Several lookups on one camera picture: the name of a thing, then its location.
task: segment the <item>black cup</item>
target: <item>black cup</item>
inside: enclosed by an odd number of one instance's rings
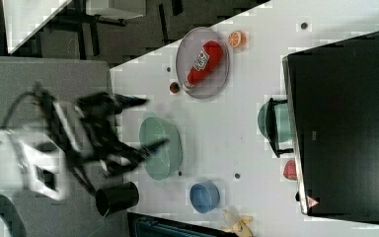
[[[106,216],[138,204],[137,187],[129,182],[97,191],[96,202],[100,215]]]

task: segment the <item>black monitor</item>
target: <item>black monitor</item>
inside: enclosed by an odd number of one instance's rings
[[[379,32],[283,66],[303,213],[379,223]]]

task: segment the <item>orange object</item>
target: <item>orange object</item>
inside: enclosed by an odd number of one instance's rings
[[[240,47],[245,44],[246,36],[243,32],[236,31],[229,36],[229,45],[232,47]]]

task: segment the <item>red object on plate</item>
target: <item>red object on plate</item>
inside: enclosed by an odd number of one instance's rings
[[[297,172],[295,169],[294,160],[289,160],[287,164],[285,164],[284,177],[288,180],[297,180]]]
[[[217,66],[223,56],[223,48],[215,41],[208,41],[196,56],[193,67],[184,83],[185,89],[190,90],[202,81]]]

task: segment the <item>small toy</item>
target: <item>small toy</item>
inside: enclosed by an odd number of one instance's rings
[[[252,237],[251,230],[246,224],[252,221],[253,217],[248,215],[236,215],[232,212],[223,209],[223,216],[230,227],[221,226],[220,229],[224,232],[235,233],[239,237]]]
[[[240,47],[243,46],[246,42],[246,36],[241,31],[233,32],[229,35],[227,39],[231,47]]]
[[[178,85],[178,83],[176,83],[176,82],[173,82],[173,83],[171,83],[171,86],[169,86],[169,90],[172,93],[177,94],[181,90],[180,85]]]
[[[285,164],[284,177],[287,180],[297,180],[297,172],[294,160],[289,160],[287,164]]]

